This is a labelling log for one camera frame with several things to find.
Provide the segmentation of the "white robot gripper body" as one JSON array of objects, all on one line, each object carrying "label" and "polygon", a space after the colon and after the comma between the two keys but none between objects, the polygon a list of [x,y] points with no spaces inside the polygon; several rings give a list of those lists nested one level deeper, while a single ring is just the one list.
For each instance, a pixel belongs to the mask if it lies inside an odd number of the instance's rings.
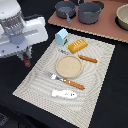
[{"label": "white robot gripper body", "polygon": [[0,58],[17,55],[48,39],[45,19],[24,20],[17,0],[0,0]]}]

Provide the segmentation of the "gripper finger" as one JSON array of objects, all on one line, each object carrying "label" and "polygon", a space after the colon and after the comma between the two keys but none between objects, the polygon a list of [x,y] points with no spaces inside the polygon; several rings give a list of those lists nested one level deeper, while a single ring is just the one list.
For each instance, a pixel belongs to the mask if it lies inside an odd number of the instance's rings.
[{"label": "gripper finger", "polygon": [[18,56],[22,61],[24,60],[24,56],[23,56],[24,52],[25,52],[25,50],[22,50],[22,51],[18,52],[18,54],[17,54],[17,56]]},{"label": "gripper finger", "polygon": [[26,48],[26,55],[28,56],[29,59],[32,58],[32,46]]}]

